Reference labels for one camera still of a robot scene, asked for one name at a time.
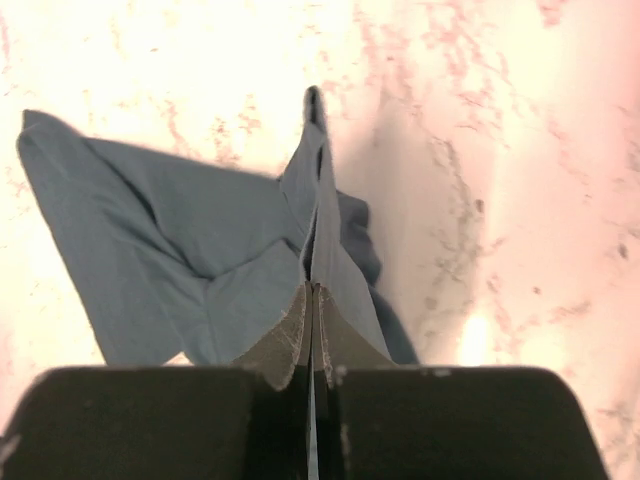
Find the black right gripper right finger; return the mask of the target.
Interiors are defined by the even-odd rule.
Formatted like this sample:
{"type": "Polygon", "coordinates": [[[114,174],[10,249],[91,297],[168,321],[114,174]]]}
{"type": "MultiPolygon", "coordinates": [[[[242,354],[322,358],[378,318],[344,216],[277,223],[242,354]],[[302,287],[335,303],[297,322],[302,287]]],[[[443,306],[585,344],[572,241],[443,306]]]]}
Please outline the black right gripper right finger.
{"type": "Polygon", "coordinates": [[[313,285],[312,363],[314,381],[333,388],[334,373],[339,367],[376,369],[395,367],[395,363],[374,348],[346,321],[329,290],[313,285]]]}

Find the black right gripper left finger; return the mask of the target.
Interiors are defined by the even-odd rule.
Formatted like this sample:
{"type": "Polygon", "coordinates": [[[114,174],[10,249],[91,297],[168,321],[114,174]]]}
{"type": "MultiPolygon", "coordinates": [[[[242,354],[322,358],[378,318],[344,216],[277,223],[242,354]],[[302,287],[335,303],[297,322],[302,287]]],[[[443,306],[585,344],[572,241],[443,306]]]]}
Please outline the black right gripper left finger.
{"type": "Polygon", "coordinates": [[[309,387],[312,331],[312,286],[296,288],[281,319],[243,355],[234,367],[259,372],[274,390],[309,387]]]}

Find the blue grey t shirt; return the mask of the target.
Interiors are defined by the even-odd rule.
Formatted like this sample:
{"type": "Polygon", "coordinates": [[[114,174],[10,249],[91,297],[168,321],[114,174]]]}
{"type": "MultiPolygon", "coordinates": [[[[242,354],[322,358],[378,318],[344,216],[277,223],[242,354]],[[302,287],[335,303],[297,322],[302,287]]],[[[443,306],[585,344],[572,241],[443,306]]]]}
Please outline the blue grey t shirt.
{"type": "Polygon", "coordinates": [[[275,178],[86,137],[37,110],[16,147],[108,364],[230,363],[305,282],[384,356],[417,362],[376,288],[369,207],[336,188],[318,88],[275,178]]]}

